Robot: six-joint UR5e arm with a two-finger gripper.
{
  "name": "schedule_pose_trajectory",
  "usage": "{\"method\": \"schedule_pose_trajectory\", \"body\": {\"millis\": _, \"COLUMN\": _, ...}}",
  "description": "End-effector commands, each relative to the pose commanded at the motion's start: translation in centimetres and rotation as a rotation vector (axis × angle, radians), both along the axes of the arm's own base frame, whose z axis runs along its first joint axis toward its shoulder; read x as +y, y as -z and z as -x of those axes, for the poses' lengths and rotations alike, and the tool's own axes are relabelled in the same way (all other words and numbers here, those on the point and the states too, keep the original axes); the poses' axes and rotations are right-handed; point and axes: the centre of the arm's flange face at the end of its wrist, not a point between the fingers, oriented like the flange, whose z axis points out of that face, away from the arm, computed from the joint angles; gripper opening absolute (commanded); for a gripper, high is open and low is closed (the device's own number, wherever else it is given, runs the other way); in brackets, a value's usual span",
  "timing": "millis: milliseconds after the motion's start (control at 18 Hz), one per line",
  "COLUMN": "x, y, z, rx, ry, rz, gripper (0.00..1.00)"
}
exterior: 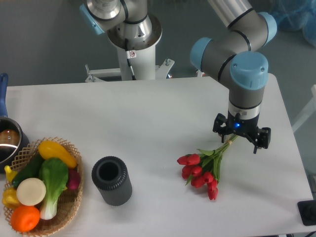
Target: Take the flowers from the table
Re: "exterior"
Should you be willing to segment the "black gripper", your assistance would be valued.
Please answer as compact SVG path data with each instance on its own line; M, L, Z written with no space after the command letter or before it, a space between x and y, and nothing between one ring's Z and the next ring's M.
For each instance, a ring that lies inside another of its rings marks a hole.
M246 137L254 145L253 153L256 154L258 149L267 149L271 141L271 129L269 127L259 128L258 120L259 114L251 119L240 118L235 121L235 116L230 111L228 111L228 118L219 113L214 120L213 132L221 137L222 143L225 143L226 135L236 134Z

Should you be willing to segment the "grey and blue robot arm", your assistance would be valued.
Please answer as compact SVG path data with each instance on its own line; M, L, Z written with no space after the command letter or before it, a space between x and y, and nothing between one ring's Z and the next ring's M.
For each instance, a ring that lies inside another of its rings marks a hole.
M221 137L244 137L255 149L266 149L271 129L259 128L258 119L269 64L258 49L276 35L276 21L266 12L256 12L246 0L212 0L210 5L229 33L221 41L199 39L190 61L229 90L228 114L217 115L213 131ZM156 44L162 27L145 0L86 0L79 9L95 34L106 33L117 48L123 80L157 77Z

